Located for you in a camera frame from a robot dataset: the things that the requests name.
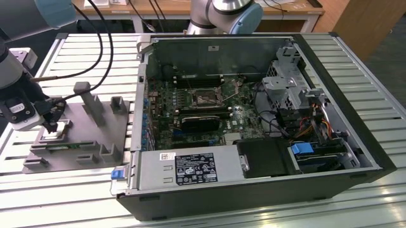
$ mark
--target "white sticker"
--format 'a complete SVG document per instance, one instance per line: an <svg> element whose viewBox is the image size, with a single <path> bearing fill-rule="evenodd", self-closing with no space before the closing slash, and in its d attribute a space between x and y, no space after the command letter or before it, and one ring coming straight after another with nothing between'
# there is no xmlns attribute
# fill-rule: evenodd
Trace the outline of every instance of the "white sticker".
<svg viewBox="0 0 406 228"><path fill-rule="evenodd" d="M215 175L215 174L207 174L206 177L207 177L207 178L214 178L214 177L217 177L217 175Z"/></svg>
<svg viewBox="0 0 406 228"><path fill-rule="evenodd" d="M159 154L159 160L175 160L177 153L161 153Z"/></svg>
<svg viewBox="0 0 406 228"><path fill-rule="evenodd" d="M114 10L113 13L130 13L130 11L125 11L125 10Z"/></svg>
<svg viewBox="0 0 406 228"><path fill-rule="evenodd" d="M11 107L11 112L18 113L26 109L26 106L23 103L18 104L16 106Z"/></svg>

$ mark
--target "green circuit board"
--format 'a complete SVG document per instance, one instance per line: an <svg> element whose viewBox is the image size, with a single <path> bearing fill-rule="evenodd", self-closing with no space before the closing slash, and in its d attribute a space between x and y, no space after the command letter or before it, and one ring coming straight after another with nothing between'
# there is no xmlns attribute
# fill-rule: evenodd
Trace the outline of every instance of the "green circuit board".
<svg viewBox="0 0 406 228"><path fill-rule="evenodd" d="M226 145L225 134L227 133L239 133L241 138L263 137L265 130L251 105L253 86L253 83L245 84L237 76L225 77L225 83L217 88L179 89L171 82L151 81L149 89L155 149L174 149L177 144L207 143L207 141L210 146ZM215 105L214 94L222 100L219 102L222 106L231 109L231 116L221 119L219 128L215 131L183 133L175 124L178 119L175 111L181 108L194 108L197 102Z"/></svg>

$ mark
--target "blue latch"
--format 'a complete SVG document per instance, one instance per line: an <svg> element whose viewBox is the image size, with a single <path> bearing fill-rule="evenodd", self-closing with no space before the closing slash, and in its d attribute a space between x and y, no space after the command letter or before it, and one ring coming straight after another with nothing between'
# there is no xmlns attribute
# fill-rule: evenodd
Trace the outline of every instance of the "blue latch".
<svg viewBox="0 0 406 228"><path fill-rule="evenodd" d="M113 171L113 180L125 179L125 170L114 170Z"/></svg>
<svg viewBox="0 0 406 228"><path fill-rule="evenodd" d="M292 151L294 154L314 153L312 144L308 142L297 143L296 145L293 145Z"/></svg>

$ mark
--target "wire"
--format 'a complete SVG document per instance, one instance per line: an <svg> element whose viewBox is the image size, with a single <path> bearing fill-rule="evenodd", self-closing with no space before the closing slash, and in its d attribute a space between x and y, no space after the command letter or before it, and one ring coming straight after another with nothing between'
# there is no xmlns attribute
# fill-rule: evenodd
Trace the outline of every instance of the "wire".
<svg viewBox="0 0 406 228"><path fill-rule="evenodd" d="M161 21L161 18L159 18L159 15L158 15L158 12L157 12L157 9L155 9L155 6L154 6L154 4L153 4L153 1L151 1L151 0L150 0L150 4L151 4L151 6L153 6L153 9L154 9L155 15L157 15L157 17L158 17L158 22L159 22L159 27L161 27L161 30L162 30L162 32L166 32L166 31L165 31L165 27L163 27L163 23L162 23L162 21Z"/></svg>
<svg viewBox="0 0 406 228"><path fill-rule="evenodd" d="M131 0L130 0L130 5L131 5L131 7L133 7L133 9L134 9L135 13L137 13L137 14L138 14L138 16L139 16L141 21L145 23L145 25L147 26L147 28L149 28L149 29L150 29L153 32L155 32L155 28L154 28L154 26L153 26L153 25L150 25L150 24L146 22L146 20L142 18L141 13L139 13L139 11L137 10L137 8L135 8L135 6L134 6L134 4L133 4Z"/></svg>
<svg viewBox="0 0 406 228"><path fill-rule="evenodd" d="M332 138L332 132L333 132L332 125L330 125L329 121L326 121L325 119L322 119L322 122L328 126L328 134L329 134L329 137Z"/></svg>
<svg viewBox="0 0 406 228"><path fill-rule="evenodd" d="M93 5L93 7L95 8L95 11L97 11L97 13L98 13L98 15L99 15L99 17L101 17L101 19L102 19L102 22L103 22L103 25L105 25L105 28L106 28L106 31L107 31L107 35L109 35L109 41L110 41L110 61L109 61L109 66L107 66L107 69L106 69L105 76L102 77L99 83L98 83L93 88L90 88L90 89L87 89L87 90L83 90L82 92L75 93L75 94L73 94L73 95L64 97L63 99L60 99L60 100L58 100L56 102L54 102L55 104L59 103L59 102L62 102L62 101L66 101L66 100L69 100L69 99L71 99L71 98L74 98L74 97L77 97L77 96L81 96L81 95L83 95L83 94L86 94L86 93L94 91L97 88L99 88L99 86L103 84L103 82L105 82L105 80L106 80L106 78L107 78L107 76L109 76L109 73L110 73L110 70L111 70L113 64L114 64L115 49L114 49L114 38L113 38L113 34L111 34L110 29L109 29L109 27L107 27L106 19L105 19L105 16L103 16L103 14L102 14L102 12L101 12L98 6L95 5L95 3L94 3L93 0L87 0L87 1L90 2L90 4Z"/></svg>
<svg viewBox="0 0 406 228"><path fill-rule="evenodd" d="M259 88L259 85L261 85L261 82L258 82L258 83L255 84L255 86L254 86L254 92L255 92L255 94L254 94L254 102L253 102L253 104L254 104L255 113L257 113L258 117L259 117L270 126L274 126L274 127L280 130L280 132L285 135L285 137L292 138L292 135L288 133L288 131L286 131L281 126L276 125L274 123L272 123L272 121L269 121L266 118L263 118L263 117L261 116L261 113L265 113L265 112L273 113L273 111L266 110L266 111L262 111L261 113L258 113L255 102L257 102L257 95L258 95L258 88Z"/></svg>
<svg viewBox="0 0 406 228"><path fill-rule="evenodd" d="M276 111L270 111L270 110L265 110L265 111L262 111L262 112L258 113L258 114L261 115L262 113L272 113L272 114L274 114L274 115L278 114Z"/></svg>
<svg viewBox="0 0 406 228"><path fill-rule="evenodd" d="M274 3L277 3L277 4L280 5L281 8L273 7L273 6L267 3L266 0L263 0L263 1L265 1L266 5L267 5L269 7L274 8L274 9L278 9L278 10L281 10L281 12L282 12L282 19L281 19L281 23L280 23L280 32L282 32L282 22L284 22L284 18L285 18L285 12L289 12L289 11L285 10L285 9L282 9L282 5L281 5L278 2L276 2L274 0L272 0L272 1L273 1Z"/></svg>
<svg viewBox="0 0 406 228"><path fill-rule="evenodd" d="M296 136L294 139L290 140L290 142L294 142L296 139L298 139L301 136L306 135L313 131L313 125L309 126L302 132L300 132Z"/></svg>
<svg viewBox="0 0 406 228"><path fill-rule="evenodd" d="M159 9L161 14L163 15L165 22L166 22L166 26L167 26L167 20L166 20L166 15L165 15L165 12L163 12L163 10L161 9L161 6L159 6L159 4L158 4L158 1L157 1L157 0L154 0L154 2L155 2L155 4L157 4L157 7L158 7L158 9Z"/></svg>
<svg viewBox="0 0 406 228"><path fill-rule="evenodd" d="M302 129L304 121L308 120L309 118L310 118L310 117L306 117L306 118L302 119L302 121L301 121L301 123L300 123L300 126L301 126L300 130Z"/></svg>
<svg viewBox="0 0 406 228"><path fill-rule="evenodd" d="M78 6L74 5L74 7L75 7L77 11L79 12L79 14L83 16L83 18L90 23L91 27L94 28L94 30L95 30L95 32L98 34L99 44L101 44L99 58L98 58L97 62L94 63L94 65L89 69L86 69L85 71L82 71L79 73L75 73L75 74L71 74L71 75L64 75L64 76L52 76L52 77L32 78L31 79L32 82L52 81L52 80L56 80L56 79L71 78L71 77L75 77L78 75L82 75L82 74L87 73L89 71L91 71L97 67L97 65L101 63L101 61L102 61L102 57L103 57L103 40L102 40L101 32L98 31L95 24L93 23L93 21L90 20L90 18L87 17L87 15L82 12L82 10L78 8Z"/></svg>

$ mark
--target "black plastic cover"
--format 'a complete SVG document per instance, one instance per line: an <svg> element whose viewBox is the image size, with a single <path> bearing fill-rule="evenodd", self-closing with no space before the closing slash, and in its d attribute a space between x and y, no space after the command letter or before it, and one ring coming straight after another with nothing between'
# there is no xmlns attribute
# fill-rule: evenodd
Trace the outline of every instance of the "black plastic cover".
<svg viewBox="0 0 406 228"><path fill-rule="evenodd" d="M242 139L235 141L239 155L247 158L250 170L246 178L278 177L300 174L294 167L288 147L282 138Z"/></svg>

